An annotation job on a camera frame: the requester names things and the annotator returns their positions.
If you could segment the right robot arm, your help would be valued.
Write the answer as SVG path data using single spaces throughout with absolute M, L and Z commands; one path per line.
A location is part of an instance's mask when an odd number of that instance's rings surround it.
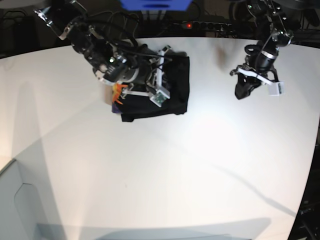
M 164 72 L 164 65 L 172 61 L 168 56 L 170 46 L 151 50 L 124 28 L 90 18 L 76 0 L 36 6 L 34 13 L 59 39 L 69 40 L 91 65 L 96 78 L 114 87 L 121 98 L 147 97 L 157 106 L 170 99 L 170 84 Z

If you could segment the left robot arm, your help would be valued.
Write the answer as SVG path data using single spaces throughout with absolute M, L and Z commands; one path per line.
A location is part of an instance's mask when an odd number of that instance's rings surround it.
M 247 0 L 245 7 L 253 17 L 258 42 L 244 47 L 244 63 L 230 71 L 231 76 L 237 76 L 235 97 L 245 99 L 260 86 L 267 86 L 270 96 L 281 96 L 285 85 L 279 80 L 274 63 L 280 48 L 291 44 L 293 31 L 286 28 L 284 12 L 272 0 Z

